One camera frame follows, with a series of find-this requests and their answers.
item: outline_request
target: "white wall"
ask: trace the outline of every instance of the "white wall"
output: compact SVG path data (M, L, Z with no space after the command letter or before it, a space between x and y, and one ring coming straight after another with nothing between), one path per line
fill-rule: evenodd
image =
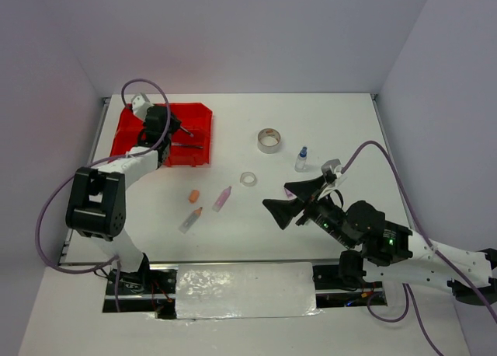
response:
M43 274L34 249L37 212L88 158L99 99L41 0L0 0L0 354L17 354ZM64 199L43 229L60 252Z
M45 0L100 95L377 92L426 0Z
M497 248L496 2L428 0L379 98L426 229L470 250ZM472 354L491 354L497 326L490 315L457 310Z

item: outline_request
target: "wire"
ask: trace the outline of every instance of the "wire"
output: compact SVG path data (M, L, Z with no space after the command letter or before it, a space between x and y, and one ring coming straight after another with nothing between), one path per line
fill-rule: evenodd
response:
M149 148L147 150L144 150L143 152L138 152L137 154L134 154L134 156L136 157L136 156L147 154L147 153L151 152L152 150L155 150L160 145L160 143L164 140L165 136L167 135L167 132L168 132L168 129L169 129L169 124L170 124L170 121L171 121L171 107L169 106L169 100L168 100L167 96L165 95L164 91L161 89L161 87L158 86L153 81L147 80L147 79L132 79L129 82L127 82L126 84L123 85L123 88L121 89L121 98L123 100L124 106L126 106L126 100L124 99L124 91L126 90L126 88L130 84L133 84L135 82L144 82L144 83L150 84L151 86L154 86L159 91L159 93L161 93L161 96L162 96L162 98L165 101L165 108L167 110L167 120L165 122L165 128L164 128L164 131L162 132L161 137L157 140L157 142L155 142L155 144L151 148ZM107 157L107 158L96 160L95 162L91 162L90 164L88 164L88 166L89 167L93 167L93 166L96 166L96 165L98 165L100 163L103 163L103 162L108 162L110 160L121 159L121 158L125 158L125 157L126 157L126 154L114 155L114 156L110 156L110 157ZM82 270L67 269L67 268L59 267L56 263L54 263L52 260L50 260L47 257L47 255L45 254L45 252L43 251L43 249L41 247L41 241L40 241L41 223L43 221L43 217L45 216L45 213L47 212L48 207L50 206L50 204L52 203L52 201L54 200L54 198L57 196L57 194L59 194L60 191L71 180L74 179L74 177L75 177L75 175L72 175L72 176L68 177L66 180L64 180L54 190L54 192L48 197L47 201L42 206L40 214L38 215L38 219L36 220L36 227L35 227L35 234L34 234L34 237L35 237L35 247L36 247L36 251L38 252L38 255L40 256L41 260L48 267L50 267L50 268L52 268L54 270L57 270L59 272L62 272L62 273L68 273L68 274L86 274L86 273L95 272L97 270L100 270L100 269L102 269L102 268L110 265L112 262L119 260L119 257L118 256L114 256L114 257L108 259L104 263L97 264L94 267L87 268L87 269L82 269Z
M404 294L405 294L405 309L404 309L404 313L402 313L400 315L400 317L398 317L396 319L385 319L384 317L380 317L379 315L377 315L376 313L374 313L373 310L372 310L372 308L371 308L371 301L373 300L373 298L375 298L375 297L377 297L378 295L381 294L381 292L374 292L367 299L367 310L372 315L372 317L374 317L375 319L379 319L380 321L383 321L384 323L398 323L399 321L402 321L407 316L407 313L409 312L409 296L408 296L407 288L405 287L405 284L402 284L402 287L404 288Z
M109 275L107 274L107 272L105 272L103 269L100 269L100 271L103 273L103 276L101 276L100 274L96 273L96 271L93 272L93 274L97 277L101 277L101 278L105 278L105 279L109 279Z
M154 283L153 282L151 284L151 287L152 287L152 289L151 289L151 292L152 292L152 297L151 297L151 299L152 299L152 308L154 309L154 312L157 312L157 309L155 308L155 303L154 303Z
M119 260L116 261L117 269L116 269L116 282L114 282L114 296L116 297L116 311L121 312L121 308L119 307L119 276L121 275L121 262Z
M157 281L155 281L155 284L157 285L158 289L162 292L162 294L164 294L165 298L168 299L168 302L172 303L172 299L165 293L164 290L162 290L162 288L159 286Z
M429 343L430 346L432 346L432 349L436 352L436 354L438 354L439 356L443 356L442 352L440 352L440 350L435 346L435 344L430 339L428 333L426 332L425 326L422 324L421 316L419 315L418 303L416 303L416 299L414 297L414 294L412 293L411 286L409 286L408 284L403 284L403 285L404 289L407 288L407 290L409 291L409 295L411 295L412 306L414 307L414 312L416 313L416 318L418 319L418 324L419 327L421 328L422 335L425 336L426 341Z
M340 288L342 291L347 291L347 292L356 292L359 290L358 288Z
M394 166L394 163L392 162L389 154L387 153L387 151L383 148L383 146L381 146L378 142L376 141L366 141L364 142L361 146L359 146L359 148L357 148L357 150L353 153L352 157L349 159L349 161L347 162L347 164L345 164L342 168L342 173L345 173L349 167L352 165L352 163L354 162L354 160L356 160L357 156L359 155L359 153L368 145L374 145L376 146L384 155L384 157L386 158L387 162L388 162L388 165L390 166L390 169L391 171L393 172L394 174L394 177L395 177L395 180L397 181L397 185L398 185L398 188L400 189L401 193L402 193L402 196L404 197L404 200L405 200L405 204L407 205L407 208L409 210L409 212L411 213L411 216L412 216L412 220L414 221L415 223L415 226L417 227L417 230L419 232L419 234L421 235L422 238L424 238L426 244L429 246L430 249L434 250L435 251L435 254L440 258L442 259L449 267L451 267L464 281L466 281L467 285L474 291L474 293L476 294L476 296L478 296L478 298L481 300L481 302L483 303L483 305L485 307L487 307L487 310L490 312L490 315L492 316L492 318L494 319L495 323L497 323L497 313L495 313L494 309L492 308L492 306L490 305L490 303L488 302L488 300L485 298L485 296L483 296L483 294L478 290L478 288L476 286L474 286L473 282L471 282L471 280L466 276L466 274L464 274L459 268L457 268L454 263L452 263L449 259L447 259L447 257L445 257L445 255L443 255L439 250L435 250L433 247L433 243L431 241L431 239L428 237L428 234L426 233L425 229L422 227L421 225L421 222L419 221L419 218L417 216L417 214L415 213L414 211L414 207L412 206L412 203L411 201L409 200L409 197L407 195L407 192L405 191L405 188L404 188L404 184L402 183L401 181L401 178L400 176L398 175L397 173L397 170L395 169L395 166Z

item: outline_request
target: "white foam block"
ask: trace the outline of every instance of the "white foam block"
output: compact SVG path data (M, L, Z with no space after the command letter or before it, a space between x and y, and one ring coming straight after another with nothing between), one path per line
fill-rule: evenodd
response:
M312 264L180 265L179 319L296 317L318 313Z

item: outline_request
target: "small bottle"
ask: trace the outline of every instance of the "small bottle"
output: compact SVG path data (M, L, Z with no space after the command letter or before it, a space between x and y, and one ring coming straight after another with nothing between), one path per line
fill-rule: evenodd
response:
M202 214L202 208L198 208L194 212L192 212L191 214L189 214L189 216L186 218L186 220L179 227L179 231L183 232L183 233L188 232L188 229L190 229L190 227L193 224L195 224L195 222L200 217L200 214Z
M227 187L226 189L223 190L219 198L217 199L216 203L214 203L214 206L212 206L212 210L219 212L221 208L224 205L224 202L228 200L231 194L231 187Z
M305 167L305 160L308 158L308 147L304 146L301 152L297 155L297 161L295 161L295 170L297 172L302 172Z

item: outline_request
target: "clear tube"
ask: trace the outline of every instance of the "clear tube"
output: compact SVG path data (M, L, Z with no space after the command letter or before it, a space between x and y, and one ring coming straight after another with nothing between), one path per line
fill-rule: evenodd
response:
M223 205L224 202L228 200L231 194L231 187L227 187L226 189L223 190L219 198L217 199L216 203L214 203L214 206L212 206L212 211L219 212Z

